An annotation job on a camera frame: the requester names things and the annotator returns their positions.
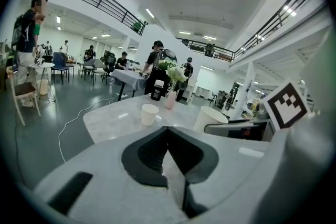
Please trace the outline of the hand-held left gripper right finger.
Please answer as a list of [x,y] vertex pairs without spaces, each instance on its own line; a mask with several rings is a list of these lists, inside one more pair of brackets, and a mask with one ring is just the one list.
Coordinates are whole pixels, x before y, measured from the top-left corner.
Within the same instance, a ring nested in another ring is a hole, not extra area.
[[167,150],[183,174],[182,207],[167,209],[168,220],[252,220],[269,177],[256,181],[269,143],[240,140],[169,127]]

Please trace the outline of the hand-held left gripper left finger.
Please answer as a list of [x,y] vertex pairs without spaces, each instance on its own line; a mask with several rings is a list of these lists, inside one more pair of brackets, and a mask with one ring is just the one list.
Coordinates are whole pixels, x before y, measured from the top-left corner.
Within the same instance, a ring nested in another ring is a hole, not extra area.
[[66,214],[81,223],[179,223],[184,212],[165,187],[139,184],[124,169],[122,152],[158,127],[94,144],[43,178],[34,194],[49,204],[78,172],[92,175]]

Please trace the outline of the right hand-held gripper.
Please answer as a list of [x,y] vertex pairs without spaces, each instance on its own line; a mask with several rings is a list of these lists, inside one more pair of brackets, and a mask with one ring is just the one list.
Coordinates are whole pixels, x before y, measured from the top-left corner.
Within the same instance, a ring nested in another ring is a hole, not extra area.
[[256,106],[255,116],[247,126],[229,131],[228,124],[207,124],[204,133],[230,138],[266,141],[282,129],[291,127],[309,114],[309,106],[293,82],[284,82]]

